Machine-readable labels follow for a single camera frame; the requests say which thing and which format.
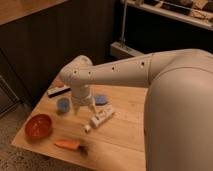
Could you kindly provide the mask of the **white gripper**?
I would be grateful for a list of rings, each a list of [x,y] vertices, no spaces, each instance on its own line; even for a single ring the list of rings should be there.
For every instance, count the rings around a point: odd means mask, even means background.
[[[71,100],[73,105],[74,114],[78,114],[80,106],[89,106],[89,109],[97,114],[96,106],[94,104],[94,98],[92,96],[90,86],[73,86],[71,92]]]

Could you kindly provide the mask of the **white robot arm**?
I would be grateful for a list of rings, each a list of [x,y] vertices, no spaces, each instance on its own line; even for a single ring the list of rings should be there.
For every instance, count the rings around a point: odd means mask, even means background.
[[[144,87],[147,171],[213,171],[213,54],[200,49],[149,53],[101,65],[80,55],[60,71],[75,108],[92,85]]]

